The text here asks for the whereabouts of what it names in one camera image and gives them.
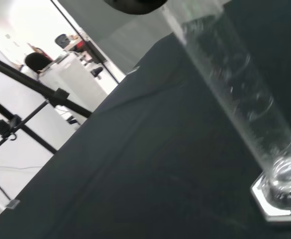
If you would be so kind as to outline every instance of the glass cylinder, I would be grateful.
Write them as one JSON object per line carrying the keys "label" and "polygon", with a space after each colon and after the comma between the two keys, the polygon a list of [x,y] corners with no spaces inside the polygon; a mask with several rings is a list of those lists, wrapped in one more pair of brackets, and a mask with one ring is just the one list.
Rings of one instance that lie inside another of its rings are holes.
{"label": "glass cylinder", "polygon": [[169,0],[162,13],[270,185],[291,192],[291,128],[222,4]]}

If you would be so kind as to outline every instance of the black chair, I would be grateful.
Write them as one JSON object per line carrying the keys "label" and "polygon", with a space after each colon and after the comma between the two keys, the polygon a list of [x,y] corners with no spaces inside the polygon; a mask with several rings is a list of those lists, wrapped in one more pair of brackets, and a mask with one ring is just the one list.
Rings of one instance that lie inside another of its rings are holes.
{"label": "black chair", "polygon": [[70,39],[66,36],[66,34],[61,34],[58,36],[55,40],[57,45],[59,45],[62,49],[64,49],[66,46],[70,44]]}

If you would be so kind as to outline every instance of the black metal stand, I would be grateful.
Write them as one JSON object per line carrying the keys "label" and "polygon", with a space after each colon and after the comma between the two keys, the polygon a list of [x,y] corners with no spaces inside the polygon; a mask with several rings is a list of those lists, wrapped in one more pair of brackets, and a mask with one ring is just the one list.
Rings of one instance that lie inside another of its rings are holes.
{"label": "black metal stand", "polygon": [[95,53],[95,51],[92,49],[92,47],[89,44],[87,44],[87,42],[81,36],[81,34],[79,33],[79,31],[75,28],[75,26],[73,26],[73,24],[69,21],[69,19],[67,19],[66,15],[61,11],[61,9],[56,5],[56,3],[53,0],[50,0],[50,1],[55,6],[55,8],[58,10],[58,12],[60,12],[60,14],[69,23],[69,25],[72,27],[72,29],[77,33],[77,35],[82,39],[82,41],[84,42],[84,44],[87,47],[87,49],[89,51],[91,51],[91,53],[97,58],[97,60],[102,64],[102,66],[106,69],[106,71],[108,71],[108,73],[111,75],[111,77],[114,79],[114,81],[119,85],[120,82],[116,79],[116,77],[112,74],[112,72],[107,68],[107,66],[104,64],[104,62],[102,61],[102,59],[100,59],[100,57],[98,56],[98,54]]}
{"label": "black metal stand", "polygon": [[[38,112],[40,112],[46,105],[48,104],[48,101],[45,101],[42,103],[36,110],[34,110],[26,119],[23,121],[19,121],[19,118],[13,118],[9,123],[6,123],[3,120],[0,120],[0,135],[2,136],[2,140],[0,141],[0,146],[2,146],[11,135],[15,135],[15,133],[20,130],[21,128],[25,127],[25,124],[29,122]],[[52,153],[56,153],[57,150],[55,150],[52,146]]]}
{"label": "black metal stand", "polygon": [[28,88],[40,93],[43,97],[49,100],[53,106],[65,106],[74,112],[79,113],[80,115],[89,118],[92,113],[85,108],[77,105],[76,103],[69,101],[67,98],[69,94],[64,90],[58,89],[57,91],[51,90],[49,87],[46,87],[39,82],[33,80],[32,78],[22,74],[13,67],[0,61],[0,72],[5,75],[13,78],[19,83],[27,86]]}
{"label": "black metal stand", "polygon": [[[0,104],[0,114],[4,116],[7,120],[9,120],[9,122],[12,122],[14,120],[17,120],[17,122],[21,122],[21,118],[18,115],[13,115],[1,104]],[[33,130],[31,130],[26,125],[24,125],[21,129],[51,153],[55,154],[57,152],[57,150],[53,146],[48,144],[43,138],[37,135]]]}
{"label": "black metal stand", "polygon": [[0,146],[3,145],[11,135],[15,135],[15,133],[22,129],[29,136],[31,136],[34,140],[44,146],[52,153],[56,153],[57,150],[54,149],[50,144],[48,144],[44,139],[38,136],[34,131],[28,128],[25,124],[32,119],[39,111],[41,111],[47,104],[52,104],[53,106],[61,105],[65,106],[74,112],[81,114],[82,116],[88,118],[92,115],[92,113],[85,108],[75,104],[72,101],[69,101],[67,98],[69,93],[65,92],[62,89],[58,89],[57,91],[53,91],[50,88],[36,82],[32,78],[22,74],[18,70],[12,68],[11,66],[0,61],[0,72],[3,74],[13,78],[19,83],[29,87],[30,89],[40,93],[47,100],[41,104],[34,112],[32,112],[26,119],[23,121],[17,115],[13,115],[10,111],[8,111],[4,106],[0,104],[0,114],[9,120],[9,123],[6,123],[3,120],[0,120],[0,135],[2,136],[2,140],[0,141]]}

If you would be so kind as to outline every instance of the desk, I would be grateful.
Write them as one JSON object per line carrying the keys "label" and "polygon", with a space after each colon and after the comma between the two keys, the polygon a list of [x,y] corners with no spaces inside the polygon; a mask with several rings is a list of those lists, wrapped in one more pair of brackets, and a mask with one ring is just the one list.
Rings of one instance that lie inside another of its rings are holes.
{"label": "desk", "polygon": [[76,39],[76,40],[72,40],[72,41],[70,42],[70,44],[64,48],[64,50],[66,50],[66,51],[70,51],[72,48],[74,48],[74,47],[75,47],[77,44],[79,44],[80,42],[82,42],[82,39],[81,39],[81,38],[78,38],[78,39]]}
{"label": "desk", "polygon": [[[69,99],[94,112],[107,97],[106,91],[98,79],[82,65],[74,53],[70,53],[59,64],[54,64],[47,72],[41,74],[40,82],[53,90],[61,88],[68,93]],[[71,111],[77,121],[83,124],[86,118]]]}
{"label": "desk", "polygon": [[[291,119],[291,2],[263,6],[227,10]],[[291,239],[263,219],[261,170],[176,39],[138,65],[0,216],[0,239]]]}

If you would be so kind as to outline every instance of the hexagonal base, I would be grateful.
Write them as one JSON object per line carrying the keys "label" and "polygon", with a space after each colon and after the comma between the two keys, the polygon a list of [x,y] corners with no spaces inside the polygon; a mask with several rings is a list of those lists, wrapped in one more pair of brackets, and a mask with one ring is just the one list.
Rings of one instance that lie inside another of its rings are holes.
{"label": "hexagonal base", "polygon": [[262,174],[256,180],[256,182],[251,187],[251,193],[255,198],[258,206],[260,207],[262,214],[264,215],[267,222],[271,223],[291,223],[291,210],[282,210],[279,209],[266,199],[263,190],[262,184],[264,182],[265,175]]}

